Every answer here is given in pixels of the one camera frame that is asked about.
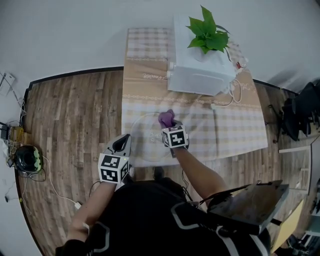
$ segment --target electronics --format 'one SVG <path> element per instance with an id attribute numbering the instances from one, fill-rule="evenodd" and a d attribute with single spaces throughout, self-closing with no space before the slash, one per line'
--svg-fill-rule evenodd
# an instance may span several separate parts
<path id="1" fill-rule="evenodd" d="M 31 145 L 21 146 L 16 150 L 14 163 L 19 171 L 26 173 L 39 172 L 43 166 L 39 150 Z"/>
<path id="2" fill-rule="evenodd" d="M 4 141 L 6 141 L 8 139 L 8 135 L 9 135 L 9 126 L 6 125 L 3 122 L 0 122 L 0 125 L 2 125 L 2 127 L 0 128 L 1 130 L 1 139 L 3 139 Z"/>
<path id="3" fill-rule="evenodd" d="M 11 168 L 13 165 L 14 165 L 14 160 L 12 158 L 9 158 L 7 161 L 6 161 L 6 164 Z"/>
<path id="4" fill-rule="evenodd" d="M 281 183 L 282 180 L 276 180 L 242 187 L 237 195 L 213 205 L 208 214 L 225 230 L 242 230 L 257 236 L 272 221 L 289 193 L 289 185 Z"/>
<path id="5" fill-rule="evenodd" d="M 170 91 L 215 96 L 225 91 L 236 78 L 233 63 L 226 50 L 209 51 L 207 61 L 200 62 L 198 47 L 188 48 L 195 35 L 186 26 L 190 25 L 188 16 L 175 15 L 173 28 L 169 33 L 167 89 Z"/>

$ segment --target white box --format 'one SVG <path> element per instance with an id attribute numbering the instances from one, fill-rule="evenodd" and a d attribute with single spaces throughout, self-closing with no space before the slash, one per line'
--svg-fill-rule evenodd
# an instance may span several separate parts
<path id="1" fill-rule="evenodd" d="M 163 143 L 170 149 L 188 145 L 188 134 L 184 125 L 162 129 Z"/>
<path id="2" fill-rule="evenodd" d="M 101 153 L 98 171 L 101 182 L 119 184 L 129 173 L 129 157 Z"/>
<path id="3" fill-rule="evenodd" d="M 186 26 L 189 17 L 175 15 L 168 41 L 168 86 L 170 91 L 215 96 L 225 91 L 236 78 L 234 65 L 226 50 L 216 51 L 205 62 L 195 59 L 196 51 L 188 48 L 195 35 Z"/>

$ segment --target white stripe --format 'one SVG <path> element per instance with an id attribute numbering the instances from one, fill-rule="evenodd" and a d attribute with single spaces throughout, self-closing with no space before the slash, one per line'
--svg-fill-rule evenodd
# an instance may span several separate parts
<path id="1" fill-rule="evenodd" d="M 224 242 L 225 246 L 227 247 L 227 249 L 229 250 L 230 256 L 239 256 L 238 250 L 235 246 L 235 243 L 232 241 L 231 238 L 229 237 L 223 237 L 221 235 L 219 235 L 219 230 L 222 228 L 222 226 L 218 226 L 216 228 L 216 234 L 219 238 L 221 238 L 221 240 Z"/>
<path id="2" fill-rule="evenodd" d="M 256 235 L 250 235 L 250 237 L 252 238 L 252 240 L 254 241 L 255 245 L 258 247 L 258 249 L 260 250 L 262 256 L 268 256 L 268 252 L 266 247 L 264 246 L 264 244 L 261 242 L 261 240 L 259 239 L 259 237 L 257 237 Z"/>

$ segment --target person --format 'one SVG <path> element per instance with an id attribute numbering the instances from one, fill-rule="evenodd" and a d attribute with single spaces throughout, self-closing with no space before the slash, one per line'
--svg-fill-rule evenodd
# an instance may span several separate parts
<path id="1" fill-rule="evenodd" d="M 184 147 L 174 148 L 182 169 L 196 192 L 206 199 L 228 190 L 216 172 L 199 162 Z M 182 187 L 155 168 L 154 180 L 116 185 L 102 182 L 75 213 L 67 241 L 57 256 L 132 254 L 269 255 L 270 236 L 265 229 L 257 240 L 235 231 L 228 239 L 208 213 L 187 202 Z M 205 203 L 210 209 L 230 197 Z"/>

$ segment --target wooden floor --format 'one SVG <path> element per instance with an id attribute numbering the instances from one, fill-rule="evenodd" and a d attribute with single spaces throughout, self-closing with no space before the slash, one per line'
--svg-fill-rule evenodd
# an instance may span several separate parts
<path id="1" fill-rule="evenodd" d="M 122 71 L 110 71 L 70 76 L 34 84 L 28 94 L 24 122 L 25 131 L 32 134 L 35 146 L 50 160 L 51 179 L 61 196 L 75 202 L 85 202 L 90 188 L 99 180 L 97 171 L 99 153 L 106 143 L 121 133 Z M 266 122 L 275 122 L 275 116 L 268 108 L 273 104 L 281 107 L 292 94 L 279 89 L 256 85 Z M 266 126 L 268 148 L 246 154 L 218 159 L 205 164 L 219 173 L 230 188 L 253 183 L 282 179 L 292 188 L 306 185 L 306 175 L 300 168 L 307 168 L 308 158 L 301 152 L 278 154 L 278 149 L 298 147 L 310 143 L 310 139 L 294 142 L 281 136 L 273 144 L 276 126 Z M 66 241 L 68 226 L 75 213 L 74 204 L 59 198 L 50 184 L 49 166 L 44 162 L 47 175 L 45 182 L 27 180 L 24 198 L 31 211 L 30 226 L 45 255 L 54 255 L 55 248 Z M 165 168 L 167 177 L 184 185 L 182 169 L 179 166 Z M 152 168 L 136 168 L 136 180 L 150 180 Z M 20 178 L 21 192 L 25 179 Z M 188 188 L 191 197 L 199 195 Z M 314 192 L 307 198 L 303 217 L 297 234 L 306 228 Z M 303 196 L 290 192 L 277 214 L 284 220 Z M 268 227 L 271 237 L 277 227 Z"/>

